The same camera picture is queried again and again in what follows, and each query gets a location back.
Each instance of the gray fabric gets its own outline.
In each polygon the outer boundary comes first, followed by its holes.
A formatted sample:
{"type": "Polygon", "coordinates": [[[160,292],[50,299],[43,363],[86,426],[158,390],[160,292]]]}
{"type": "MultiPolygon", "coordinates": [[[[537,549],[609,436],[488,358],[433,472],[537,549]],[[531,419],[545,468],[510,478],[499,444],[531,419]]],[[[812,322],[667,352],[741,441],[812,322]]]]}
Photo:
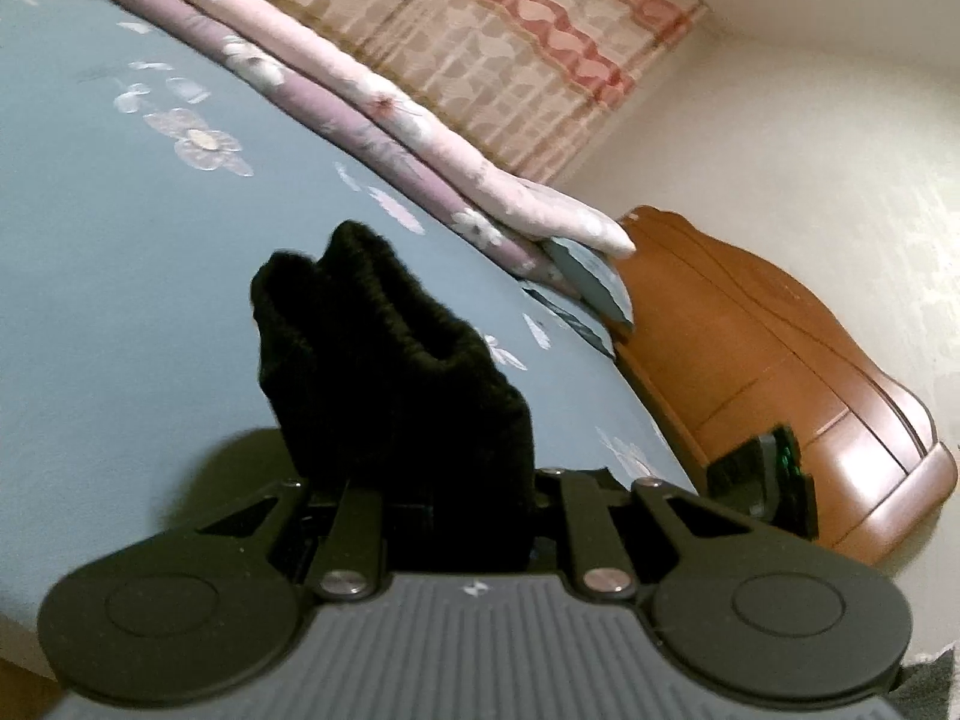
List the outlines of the gray fabric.
{"type": "Polygon", "coordinates": [[[278,248],[321,254],[345,218],[488,337],[540,466],[609,466],[624,484],[648,466],[691,488],[613,362],[515,279],[143,29],[105,0],[0,0],[0,614],[32,629],[65,572],[291,471],[248,285],[278,248]],[[174,108],[193,127],[144,119],[174,108]]]}
{"type": "Polygon", "coordinates": [[[953,671],[956,667],[952,648],[934,661],[904,666],[888,701],[904,720],[956,720],[950,716],[953,671]]]}
{"type": "Polygon", "coordinates": [[[610,337],[610,332],[604,327],[599,317],[587,306],[568,298],[563,293],[557,292],[557,290],[547,287],[545,284],[521,281],[520,285],[527,295],[554,312],[558,319],[568,324],[594,349],[607,355],[611,360],[616,360],[616,351],[613,349],[613,339],[610,337]]]}
{"type": "Polygon", "coordinates": [[[612,322],[625,324],[631,330],[634,328],[630,293],[620,274],[606,259],[568,238],[551,238],[542,246],[587,305],[612,322]]]}

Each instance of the beige curtain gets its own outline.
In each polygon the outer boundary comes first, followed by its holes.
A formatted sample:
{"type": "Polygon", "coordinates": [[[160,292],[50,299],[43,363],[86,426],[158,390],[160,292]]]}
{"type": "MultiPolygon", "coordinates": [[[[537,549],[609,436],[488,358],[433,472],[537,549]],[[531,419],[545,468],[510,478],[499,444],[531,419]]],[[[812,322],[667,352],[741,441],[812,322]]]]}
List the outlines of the beige curtain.
{"type": "Polygon", "coordinates": [[[548,180],[688,32],[700,0],[268,0],[497,165],[548,180]]]}

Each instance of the metal screw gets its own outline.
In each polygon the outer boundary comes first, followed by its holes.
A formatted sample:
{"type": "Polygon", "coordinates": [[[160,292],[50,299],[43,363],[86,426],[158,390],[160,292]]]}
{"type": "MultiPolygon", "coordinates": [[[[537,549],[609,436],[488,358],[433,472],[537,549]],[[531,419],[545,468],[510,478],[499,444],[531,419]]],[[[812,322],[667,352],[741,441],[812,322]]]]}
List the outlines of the metal screw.
{"type": "Polygon", "coordinates": [[[593,592],[623,592],[633,583],[630,574],[619,568],[592,568],[584,574],[584,584],[593,592]]]}
{"type": "Polygon", "coordinates": [[[320,587],[330,595],[352,596],[367,589],[367,578],[359,571],[336,569],[320,580],[320,587]]]}

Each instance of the black cloth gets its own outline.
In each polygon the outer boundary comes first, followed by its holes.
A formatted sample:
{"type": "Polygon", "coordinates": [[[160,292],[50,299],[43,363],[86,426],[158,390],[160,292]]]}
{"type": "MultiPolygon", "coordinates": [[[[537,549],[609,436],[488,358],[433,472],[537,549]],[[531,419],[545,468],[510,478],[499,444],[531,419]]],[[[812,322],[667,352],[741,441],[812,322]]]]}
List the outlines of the black cloth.
{"type": "Polygon", "coordinates": [[[392,247],[345,221],[319,261],[275,252],[251,284],[260,385],[296,469],[432,511],[434,562],[512,570],[530,551],[530,413],[477,332],[392,247]]]}

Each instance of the pink petal print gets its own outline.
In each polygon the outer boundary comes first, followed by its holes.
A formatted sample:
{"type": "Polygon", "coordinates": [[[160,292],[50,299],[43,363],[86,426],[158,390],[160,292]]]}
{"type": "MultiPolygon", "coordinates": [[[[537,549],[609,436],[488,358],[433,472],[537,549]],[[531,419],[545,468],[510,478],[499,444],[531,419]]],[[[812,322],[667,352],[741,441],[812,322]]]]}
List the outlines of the pink petal print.
{"type": "Polygon", "coordinates": [[[370,193],[370,196],[380,204],[380,207],[384,211],[410,230],[410,232],[416,233],[417,235],[424,235],[426,233],[424,225],[420,224],[413,214],[385,191],[378,190],[375,187],[367,187],[367,191],[370,193]]]}

